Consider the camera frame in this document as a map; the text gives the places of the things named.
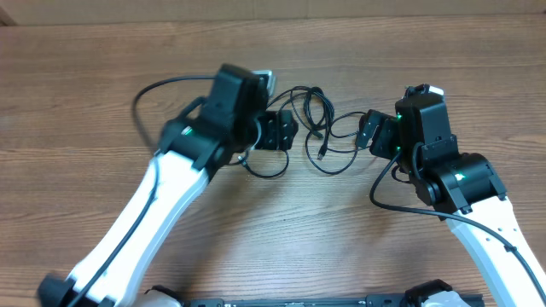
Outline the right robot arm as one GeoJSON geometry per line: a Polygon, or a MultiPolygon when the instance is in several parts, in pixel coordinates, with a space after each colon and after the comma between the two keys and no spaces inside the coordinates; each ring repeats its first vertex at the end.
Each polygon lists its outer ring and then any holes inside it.
{"type": "Polygon", "coordinates": [[[384,204],[371,191],[374,205],[445,221],[498,305],[545,304],[545,272],[520,230],[508,190],[485,156],[460,153],[441,89],[409,87],[393,115],[368,110],[356,144],[387,159],[385,173],[407,174],[426,208],[384,204]]]}

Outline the braided cable silver plug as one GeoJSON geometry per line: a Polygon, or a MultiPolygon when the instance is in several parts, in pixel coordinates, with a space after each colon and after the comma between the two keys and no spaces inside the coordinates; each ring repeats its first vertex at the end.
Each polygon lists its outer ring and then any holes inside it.
{"type": "Polygon", "coordinates": [[[248,150],[238,156],[237,162],[255,177],[272,179],[286,172],[289,155],[287,151],[248,150]]]}

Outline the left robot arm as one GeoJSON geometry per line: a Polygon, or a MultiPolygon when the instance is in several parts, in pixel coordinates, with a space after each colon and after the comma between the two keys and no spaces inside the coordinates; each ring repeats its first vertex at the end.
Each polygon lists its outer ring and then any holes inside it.
{"type": "Polygon", "coordinates": [[[144,177],[98,245],[66,279],[47,275],[42,306],[182,306],[164,287],[139,289],[177,220],[234,154],[252,149],[287,152],[298,125],[289,111],[270,111],[276,79],[270,70],[223,64],[208,96],[166,122],[144,177]]]}

